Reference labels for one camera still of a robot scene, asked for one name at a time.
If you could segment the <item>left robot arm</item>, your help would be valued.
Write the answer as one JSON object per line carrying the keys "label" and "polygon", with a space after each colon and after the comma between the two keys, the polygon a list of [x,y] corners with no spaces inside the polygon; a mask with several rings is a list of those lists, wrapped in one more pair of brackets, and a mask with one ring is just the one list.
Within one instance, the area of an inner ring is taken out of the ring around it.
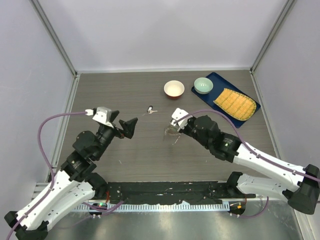
{"label": "left robot arm", "polygon": [[50,169],[50,183],[30,203],[19,211],[8,212],[4,219],[10,226],[9,235],[19,240],[43,240],[48,232],[78,205],[95,198],[102,199],[108,184],[94,172],[95,162],[106,151],[114,138],[131,139],[138,118],[120,120],[121,127],[113,121],[117,110],[106,107],[87,109],[83,115],[90,116],[98,123],[96,133],[82,131],[73,143],[73,152],[57,172]]}

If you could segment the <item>metal key organizer disc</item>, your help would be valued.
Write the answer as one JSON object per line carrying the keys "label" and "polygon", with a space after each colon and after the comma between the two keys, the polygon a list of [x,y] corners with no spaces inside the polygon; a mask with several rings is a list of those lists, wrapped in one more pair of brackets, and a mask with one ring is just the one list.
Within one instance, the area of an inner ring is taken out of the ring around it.
{"label": "metal key organizer disc", "polygon": [[170,124],[164,129],[163,140],[175,145],[179,140],[181,133],[179,132],[180,127],[177,124]]}

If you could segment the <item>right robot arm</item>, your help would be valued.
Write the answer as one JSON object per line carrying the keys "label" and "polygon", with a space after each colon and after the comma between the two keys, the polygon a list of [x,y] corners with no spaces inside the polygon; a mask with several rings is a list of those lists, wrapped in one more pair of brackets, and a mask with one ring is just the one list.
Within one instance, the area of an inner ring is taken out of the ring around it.
{"label": "right robot arm", "polygon": [[236,198],[240,194],[263,195],[283,200],[301,213],[315,213],[320,196],[318,167],[292,164],[259,151],[238,134],[222,132],[207,115],[190,115],[180,120],[178,126],[180,133],[195,139],[217,159],[248,167],[265,176],[254,178],[233,172],[225,186],[230,197]]}

